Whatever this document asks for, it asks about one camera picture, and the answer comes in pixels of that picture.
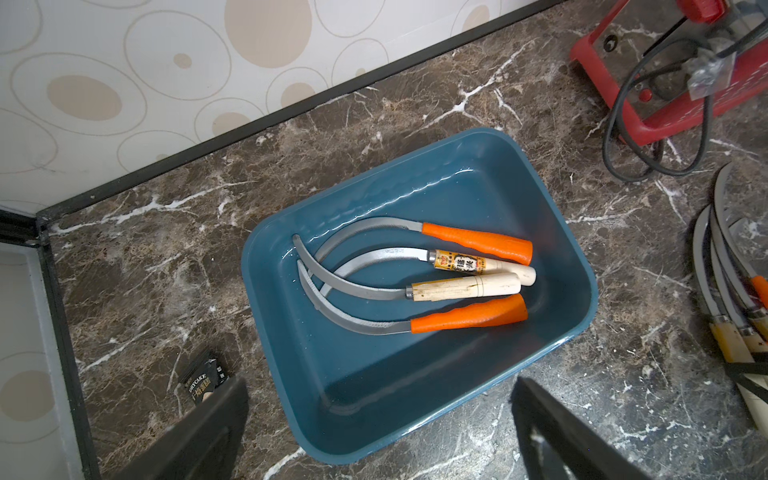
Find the wooden handled labelled sickle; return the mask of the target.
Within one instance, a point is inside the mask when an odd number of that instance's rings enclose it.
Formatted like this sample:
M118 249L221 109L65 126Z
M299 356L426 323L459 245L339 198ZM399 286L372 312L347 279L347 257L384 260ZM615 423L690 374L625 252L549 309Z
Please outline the wooden handled labelled sickle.
M371 265L398 260L420 261L432 265L437 270L469 275L515 274L522 286L532 286L537 278L536 270L530 266L446 250L427 250L413 247L372 250L350 259L336 268L333 273L346 278Z

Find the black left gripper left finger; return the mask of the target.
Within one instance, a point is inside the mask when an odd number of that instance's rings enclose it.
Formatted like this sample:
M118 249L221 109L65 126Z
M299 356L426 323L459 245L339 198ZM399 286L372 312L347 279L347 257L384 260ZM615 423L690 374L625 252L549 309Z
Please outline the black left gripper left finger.
M114 477L229 479L248 411L247 384L233 377Z

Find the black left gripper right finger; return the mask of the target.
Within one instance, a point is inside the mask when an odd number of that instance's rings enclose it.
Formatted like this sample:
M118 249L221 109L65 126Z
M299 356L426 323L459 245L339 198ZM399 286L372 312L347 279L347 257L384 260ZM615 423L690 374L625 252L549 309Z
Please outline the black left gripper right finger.
M517 379L511 407L530 479L648 477L534 380Z

